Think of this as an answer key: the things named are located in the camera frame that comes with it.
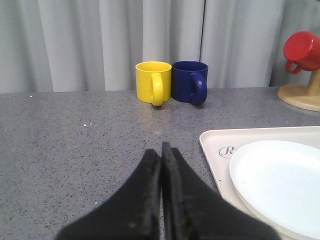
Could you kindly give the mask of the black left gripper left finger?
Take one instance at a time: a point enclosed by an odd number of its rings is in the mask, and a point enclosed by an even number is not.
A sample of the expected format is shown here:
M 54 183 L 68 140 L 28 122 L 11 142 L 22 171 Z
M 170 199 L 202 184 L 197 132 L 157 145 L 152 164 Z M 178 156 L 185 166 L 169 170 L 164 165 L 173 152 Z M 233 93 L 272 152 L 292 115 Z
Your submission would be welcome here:
M 64 227 L 58 240 L 159 239 L 161 158 L 144 152 L 128 180 L 105 203 Z

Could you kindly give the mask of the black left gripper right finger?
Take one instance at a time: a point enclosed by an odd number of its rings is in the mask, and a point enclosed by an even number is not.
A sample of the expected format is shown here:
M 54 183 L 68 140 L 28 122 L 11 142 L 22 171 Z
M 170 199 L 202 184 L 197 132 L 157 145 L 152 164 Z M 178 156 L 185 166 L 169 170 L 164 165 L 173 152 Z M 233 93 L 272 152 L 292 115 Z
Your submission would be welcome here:
M 161 184 L 167 240 L 278 240 L 266 223 L 214 192 L 177 148 L 162 144 Z

